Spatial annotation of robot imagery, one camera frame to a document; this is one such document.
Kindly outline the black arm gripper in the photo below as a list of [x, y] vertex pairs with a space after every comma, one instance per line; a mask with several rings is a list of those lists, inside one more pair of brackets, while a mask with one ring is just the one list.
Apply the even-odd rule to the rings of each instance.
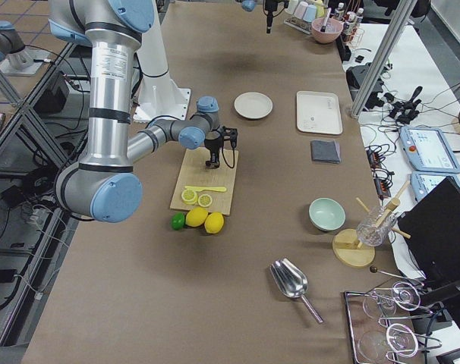
[[206, 161], [207, 168], [211, 168], [211, 162], [214, 162], [215, 168], [219, 168], [219, 152], [223, 148], [225, 141], [230, 142], [233, 151], [237, 147], [238, 130], [236, 128], [221, 126], [216, 132], [215, 139], [206, 138], [204, 140], [204, 146], [210, 151], [210, 160]]

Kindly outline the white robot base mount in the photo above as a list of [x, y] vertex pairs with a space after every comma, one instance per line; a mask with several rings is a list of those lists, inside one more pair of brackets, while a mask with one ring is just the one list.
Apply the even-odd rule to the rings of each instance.
[[191, 91], [178, 87], [170, 76], [158, 15], [154, 16], [151, 28], [142, 35], [137, 56], [143, 79], [134, 120], [142, 123], [160, 115], [186, 118]]

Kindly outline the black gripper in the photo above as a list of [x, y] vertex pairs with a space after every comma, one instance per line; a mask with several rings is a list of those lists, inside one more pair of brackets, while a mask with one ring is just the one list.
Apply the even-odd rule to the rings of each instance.
[[278, 0], [264, 0], [263, 12], [266, 15], [266, 25], [271, 27], [273, 25], [273, 18], [280, 14], [278, 11], [280, 1]]

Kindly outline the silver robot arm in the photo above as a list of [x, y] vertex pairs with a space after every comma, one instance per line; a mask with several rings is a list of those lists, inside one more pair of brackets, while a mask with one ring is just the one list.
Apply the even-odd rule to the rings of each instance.
[[167, 142], [204, 146], [210, 151], [207, 167], [219, 167], [224, 143], [235, 145], [238, 132], [220, 124], [211, 96], [199, 98], [187, 120], [156, 116], [135, 136], [128, 134], [137, 51], [165, 58], [155, 2], [51, 1], [49, 10], [54, 36], [92, 49], [87, 146], [55, 182], [63, 208], [102, 222], [129, 218], [143, 195], [133, 164]]

